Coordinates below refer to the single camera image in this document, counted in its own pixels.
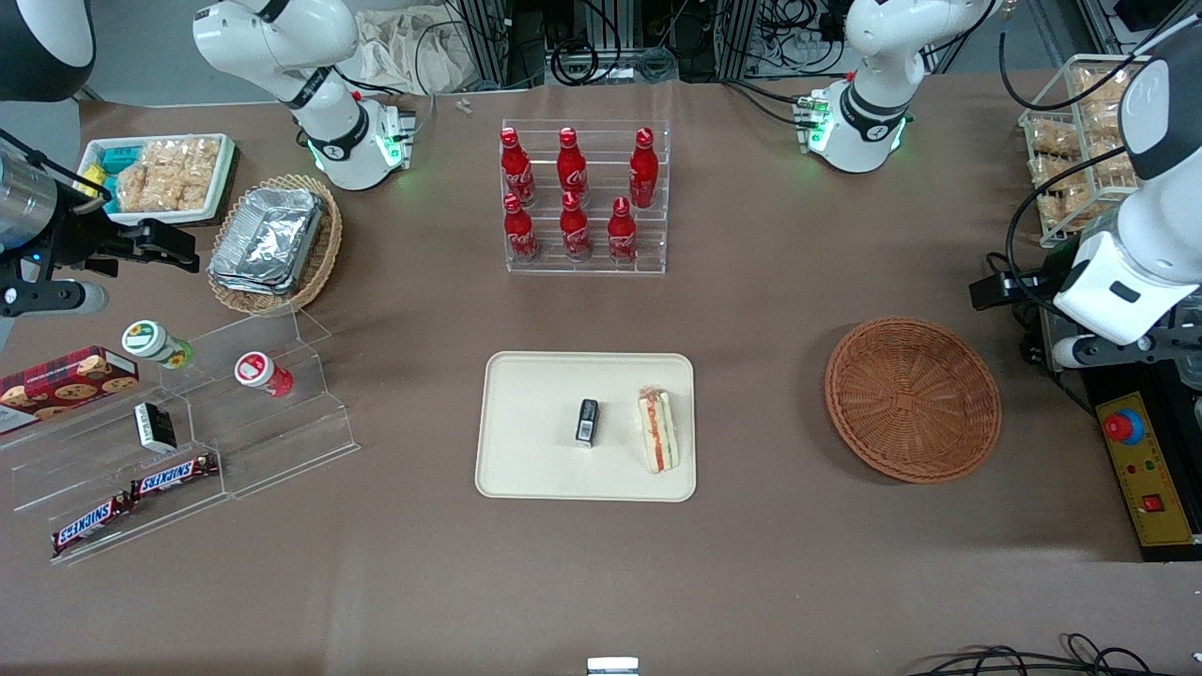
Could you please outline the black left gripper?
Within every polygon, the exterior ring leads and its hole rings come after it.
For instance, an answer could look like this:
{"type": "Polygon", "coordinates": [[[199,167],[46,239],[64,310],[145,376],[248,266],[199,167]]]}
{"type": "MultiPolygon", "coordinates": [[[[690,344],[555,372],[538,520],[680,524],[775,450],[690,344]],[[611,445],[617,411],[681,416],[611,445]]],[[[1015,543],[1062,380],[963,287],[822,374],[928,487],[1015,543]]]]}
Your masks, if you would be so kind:
{"type": "Polygon", "coordinates": [[[1046,312],[1055,312],[1055,296],[1061,287],[1061,273],[1020,272],[1016,277],[1016,287],[1012,274],[990,274],[972,281],[969,296],[975,312],[990,312],[1016,303],[1035,304],[1046,312]]]}

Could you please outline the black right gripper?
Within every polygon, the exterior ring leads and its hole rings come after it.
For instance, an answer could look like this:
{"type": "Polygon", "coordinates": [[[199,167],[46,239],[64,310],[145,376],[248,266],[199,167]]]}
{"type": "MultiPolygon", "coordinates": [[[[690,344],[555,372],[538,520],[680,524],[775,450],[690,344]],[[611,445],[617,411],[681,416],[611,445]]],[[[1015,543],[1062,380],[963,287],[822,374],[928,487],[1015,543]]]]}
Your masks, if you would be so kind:
{"type": "Polygon", "coordinates": [[[163,263],[200,272],[196,237],[169,223],[141,223],[141,253],[133,231],[107,213],[56,213],[38,235],[38,265],[81,269],[109,279],[119,261],[163,263]]]}

